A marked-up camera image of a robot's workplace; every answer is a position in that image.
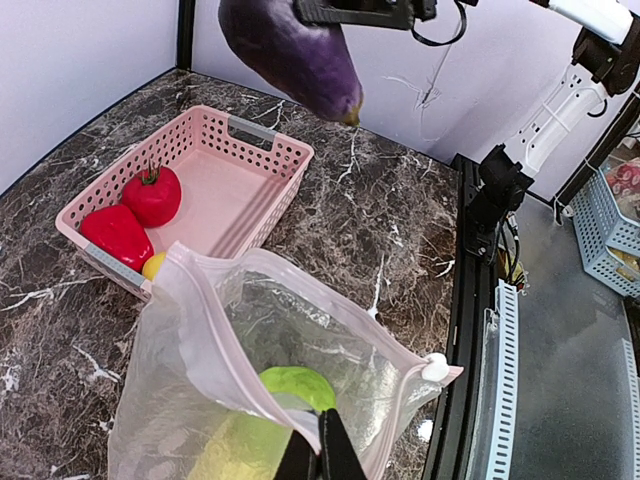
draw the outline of yellow lemon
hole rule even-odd
[[[147,280],[153,281],[156,274],[158,273],[158,270],[160,270],[162,262],[164,262],[166,256],[167,252],[160,252],[156,253],[153,257],[147,260],[144,264],[144,267],[142,267],[142,275],[144,275]]]

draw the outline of white backdrop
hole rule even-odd
[[[218,3],[198,0],[194,70],[282,96],[228,49],[217,22]],[[640,11],[640,0],[622,3]],[[425,47],[409,32],[345,27],[365,89],[363,127],[445,162],[456,152],[480,161],[519,129],[559,81],[579,27],[525,0],[480,0],[467,14],[467,33],[450,50]],[[453,2],[441,0],[438,18],[419,31],[445,40],[457,25]],[[421,103],[434,79],[428,101]],[[585,119],[572,132],[536,177],[533,191],[551,198],[624,99],[611,100],[606,115]]]
[[[175,65],[177,0],[0,0],[0,193]]]

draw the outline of red bell pepper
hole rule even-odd
[[[153,256],[147,233],[125,205],[91,212],[82,221],[80,233],[136,272],[142,271],[144,263]]]

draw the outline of dark marble surface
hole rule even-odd
[[[1,479],[106,478],[107,436],[142,303],[86,265],[54,219],[131,144],[197,104],[316,151],[265,248],[377,308],[378,320],[414,352],[444,351],[455,172],[288,102],[174,71],[82,129],[0,199]],[[423,408],[396,444],[386,478],[419,477],[434,407]]]

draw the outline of blue basket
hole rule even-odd
[[[585,191],[605,245],[640,257],[640,223],[620,213],[601,170],[591,177]]]
[[[640,275],[605,245],[599,218],[594,213],[588,193],[589,188],[581,190],[571,202],[575,211],[573,225],[578,236],[584,271],[620,295],[637,297],[640,295]]]

